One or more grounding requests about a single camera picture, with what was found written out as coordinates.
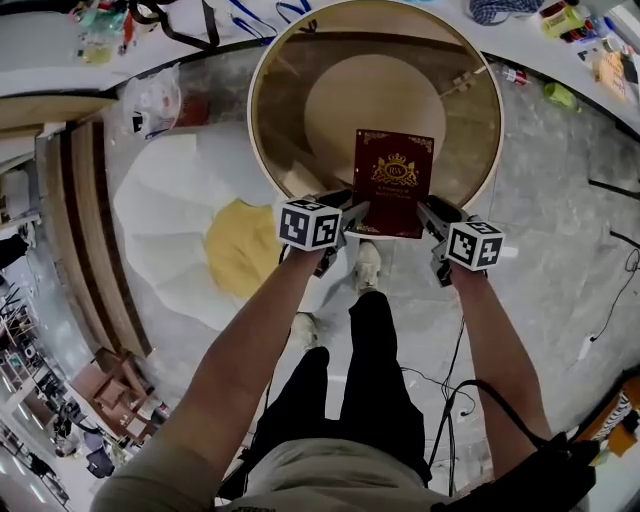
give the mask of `wire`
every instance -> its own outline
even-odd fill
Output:
[[[462,340],[462,333],[464,332],[464,316],[462,320],[460,320],[460,330],[458,331],[458,339],[456,340],[456,348],[453,352],[453,357],[451,358],[451,365],[449,366],[449,373],[445,378],[442,386],[440,387],[440,391],[442,392],[442,396],[444,397],[445,402],[445,410],[447,407],[447,403],[449,402],[449,389],[451,383],[451,375],[453,374],[453,368],[456,364],[456,360],[458,359],[458,352],[460,350],[460,341]],[[449,497],[453,497],[454,486],[455,486],[455,470],[456,470],[456,438],[453,433],[453,418],[451,417],[451,409],[446,414],[447,426],[449,431]]]
[[[631,265],[631,258],[632,256],[636,256],[636,261],[634,261]],[[627,279],[627,282],[624,283],[624,286],[622,288],[620,288],[620,291],[618,292],[618,295],[616,295],[615,300],[613,301],[613,304],[611,305],[611,309],[609,310],[609,315],[607,316],[607,320],[604,323],[604,327],[602,328],[602,330],[596,335],[591,337],[591,342],[593,343],[594,341],[596,341],[598,338],[600,338],[600,336],[602,336],[602,333],[604,333],[604,331],[607,329],[607,326],[609,325],[609,321],[611,320],[611,317],[613,316],[613,310],[616,307],[616,304],[618,303],[618,299],[620,299],[620,296],[622,295],[622,292],[624,292],[627,289],[627,286],[629,286],[629,283],[631,283],[631,280],[633,279],[633,276],[636,275],[636,272],[638,271],[638,266],[640,265],[640,251],[638,251],[638,249],[634,249],[633,251],[631,251],[629,253],[629,256],[627,256],[627,261],[625,261],[624,263],[624,270],[625,272],[629,272],[629,279]]]
[[[431,452],[431,458],[429,459],[429,466],[433,464],[433,461],[435,459],[436,450],[438,449],[438,445],[440,444],[440,437],[442,436],[442,429],[444,428],[444,422],[447,419],[447,415],[451,414],[451,409],[453,408],[456,395],[458,394],[460,389],[468,386],[475,386],[481,389],[482,391],[484,391],[485,393],[487,393],[491,398],[493,398],[495,402],[506,413],[506,415],[509,416],[511,421],[513,421],[516,427],[518,427],[520,431],[525,436],[527,436],[531,444],[533,444],[533,446],[535,446],[537,449],[544,448],[544,446],[547,445],[549,441],[546,441],[541,437],[538,437],[537,435],[535,435],[533,432],[531,432],[531,430],[529,430],[529,428],[525,425],[524,421],[522,421],[522,418],[518,416],[518,414],[513,410],[513,408],[509,405],[509,403],[504,398],[502,398],[502,395],[498,393],[491,385],[481,380],[475,380],[475,379],[465,380],[453,390],[451,397],[449,398],[449,400],[447,401],[447,404],[445,405],[445,410],[442,414],[442,420],[440,421],[440,427],[438,428],[438,435],[436,436],[436,440],[433,445],[433,451]]]
[[[440,382],[439,380],[432,379],[431,377],[427,377],[424,373],[422,373],[420,370],[416,370],[415,368],[409,368],[408,366],[401,366],[400,369],[403,372],[417,373],[424,380],[428,380],[429,382],[433,382],[434,384],[437,384],[438,386],[442,387],[442,385],[444,384],[444,383]],[[447,386],[447,388],[449,388],[450,390],[455,389],[453,386]],[[461,395],[466,396],[472,403],[471,410],[470,411],[464,411],[461,414],[461,416],[469,416],[469,415],[473,414],[474,411],[476,410],[476,401],[474,400],[474,398],[469,393],[467,393],[465,391],[458,391],[458,393],[461,394]]]

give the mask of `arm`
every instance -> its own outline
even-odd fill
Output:
[[[323,253],[291,251],[209,348],[157,434],[207,460],[218,480],[247,433]]]
[[[471,272],[455,263],[451,267],[451,279],[458,290],[469,331],[476,378],[493,386],[534,434],[551,438],[535,368],[489,281],[482,273]],[[480,391],[480,402],[494,476],[499,478],[531,455],[535,448],[483,391]]]

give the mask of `concrete floor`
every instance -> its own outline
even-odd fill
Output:
[[[200,86],[206,85],[211,122],[244,119],[251,74],[262,51],[227,53],[181,68],[183,81],[193,83],[195,77]],[[640,189],[640,145],[586,105],[581,113],[550,105],[536,79],[523,87],[499,82],[506,122],[503,154],[494,179],[471,210],[499,224],[507,233],[507,246],[517,249],[517,257],[504,259],[490,279],[533,359],[552,429],[559,431],[574,426],[623,369],[640,361],[637,277],[620,298],[605,334],[584,360],[576,361],[585,336],[600,330],[628,277],[624,262],[631,248],[609,237],[609,227],[640,240],[640,202],[590,187],[587,177]],[[121,119],[118,105],[106,114],[111,197],[145,144],[122,131]],[[117,218],[115,224],[121,242]],[[443,379],[461,313],[455,293],[434,282],[429,269],[431,241],[377,245],[383,258],[381,288],[388,294],[398,331],[399,362]],[[122,243],[120,248],[136,307],[155,348],[140,365],[159,397],[175,406],[217,333],[167,310],[131,269]],[[354,301],[355,294],[345,283],[317,315],[322,342],[331,352],[328,417],[337,417],[342,401],[351,354],[347,309]],[[293,344],[286,348],[272,397],[301,354]],[[465,334],[452,383],[472,376]],[[411,372],[405,373],[405,380],[424,413],[427,439],[432,439],[442,413],[440,390]],[[470,394],[477,398],[475,392]],[[470,401],[460,397],[456,411],[470,407]],[[486,456],[479,407],[455,428],[462,462]],[[437,458],[447,452],[441,445]]]

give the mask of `hand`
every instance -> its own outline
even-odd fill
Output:
[[[472,272],[453,261],[450,261],[449,265],[451,265],[451,282],[458,293],[472,290],[487,283],[487,278],[482,271]]]

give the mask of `red book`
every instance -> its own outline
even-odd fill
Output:
[[[356,132],[353,204],[370,201],[354,228],[363,235],[420,238],[419,199],[429,195],[433,139],[405,133]]]

